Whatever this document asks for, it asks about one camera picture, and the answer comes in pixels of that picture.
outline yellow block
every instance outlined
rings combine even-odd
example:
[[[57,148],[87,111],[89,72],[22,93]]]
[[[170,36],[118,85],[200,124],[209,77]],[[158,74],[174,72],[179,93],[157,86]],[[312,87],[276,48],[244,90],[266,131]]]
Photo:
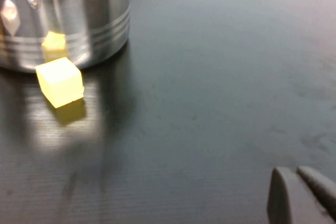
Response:
[[[83,98],[81,72],[68,58],[39,65],[36,74],[42,93],[55,108]]]
[[[48,32],[42,43],[43,55],[46,62],[68,56],[65,34]]]

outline yellow cube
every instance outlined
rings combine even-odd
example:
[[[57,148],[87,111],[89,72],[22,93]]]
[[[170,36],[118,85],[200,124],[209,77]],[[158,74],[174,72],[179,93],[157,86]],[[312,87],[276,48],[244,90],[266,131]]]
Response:
[[[42,93],[55,108],[83,98],[81,72],[68,58],[39,65],[36,74]]]

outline black table surface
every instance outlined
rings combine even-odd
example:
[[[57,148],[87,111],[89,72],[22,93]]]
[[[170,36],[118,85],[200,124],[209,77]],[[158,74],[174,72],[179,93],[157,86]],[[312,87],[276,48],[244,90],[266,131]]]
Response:
[[[271,170],[336,180],[336,0],[131,0],[54,110],[0,71],[0,223],[267,223]]]

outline stainless steel pot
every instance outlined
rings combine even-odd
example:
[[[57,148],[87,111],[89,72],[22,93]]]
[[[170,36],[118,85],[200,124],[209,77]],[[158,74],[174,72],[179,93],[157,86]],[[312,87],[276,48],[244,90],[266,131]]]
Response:
[[[127,41],[129,12],[130,0],[0,0],[0,66],[35,71],[51,31],[65,35],[77,67],[97,64]]]

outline black mat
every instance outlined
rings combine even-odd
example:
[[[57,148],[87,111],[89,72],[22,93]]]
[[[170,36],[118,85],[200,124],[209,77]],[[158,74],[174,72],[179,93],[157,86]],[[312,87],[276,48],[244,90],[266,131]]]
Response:
[[[336,0],[131,4],[69,111],[0,71],[0,223],[267,223],[273,167],[336,180]]]

